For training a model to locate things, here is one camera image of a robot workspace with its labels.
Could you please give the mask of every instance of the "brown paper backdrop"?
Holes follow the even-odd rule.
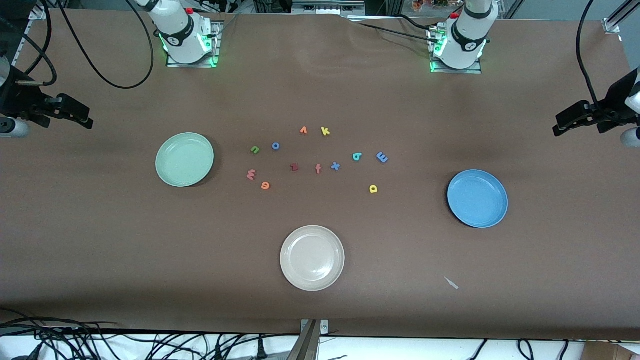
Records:
[[[69,13],[109,79],[141,79],[148,48],[133,13]],[[241,15],[217,69],[167,69],[154,39],[149,81],[117,90],[58,12],[53,22],[60,79],[45,91],[88,105],[95,126],[53,120],[0,142],[0,304],[138,329],[296,332],[300,318],[329,318],[346,335],[640,337],[640,152],[619,129],[551,131],[588,98],[577,23],[498,21],[484,73],[459,76],[429,73],[419,40],[340,17]],[[39,43],[44,25],[31,32]],[[19,67],[34,56],[26,49]],[[585,26],[584,57],[601,96],[628,72],[599,22]],[[49,78],[44,62],[33,76]],[[172,188],[154,159],[185,131],[211,140],[214,169]],[[468,168],[508,191],[494,228],[449,211],[447,185]],[[291,286],[278,261],[308,224],[346,251],[342,276],[318,293]]]

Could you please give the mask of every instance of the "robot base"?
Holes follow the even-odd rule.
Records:
[[[210,69],[214,67],[218,67],[218,58],[220,57],[220,47],[222,46],[222,29],[224,28],[225,23],[223,21],[211,21],[211,32],[210,34],[216,34],[214,37],[209,39],[211,41],[211,52],[206,54],[202,59],[190,64],[183,64],[175,61],[166,49],[167,52],[166,57],[166,66],[167,67],[185,67],[185,68],[198,68],[198,69]]]
[[[439,42],[442,41],[442,37],[446,34],[445,23],[441,22],[438,26],[431,26],[427,31],[427,38],[436,39]],[[473,65],[466,69],[454,69],[448,67],[444,62],[433,53],[441,43],[430,42],[429,43],[429,57],[431,58],[431,72],[446,72],[448,74],[482,74],[482,66],[480,66],[480,59],[476,60]]]

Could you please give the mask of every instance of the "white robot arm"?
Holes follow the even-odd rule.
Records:
[[[625,105],[636,114],[640,114],[640,73],[637,69],[636,74],[636,84],[631,89],[631,94],[627,97],[627,100],[625,100]],[[625,130],[620,135],[620,141],[626,147],[640,147],[640,127]]]
[[[212,51],[211,20],[182,7],[180,0],[136,0],[149,12],[166,52],[178,63],[190,64]]]
[[[489,29],[498,17],[496,0],[466,0],[462,14],[444,23],[445,36],[433,54],[452,69],[466,69],[482,56]]]

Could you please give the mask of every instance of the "metal post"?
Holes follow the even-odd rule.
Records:
[[[620,28],[618,26],[620,23],[633,14],[639,7],[640,0],[626,0],[616,11],[602,21],[604,30],[609,34],[619,33]]]
[[[320,320],[309,320],[287,360],[316,360],[321,326]]]

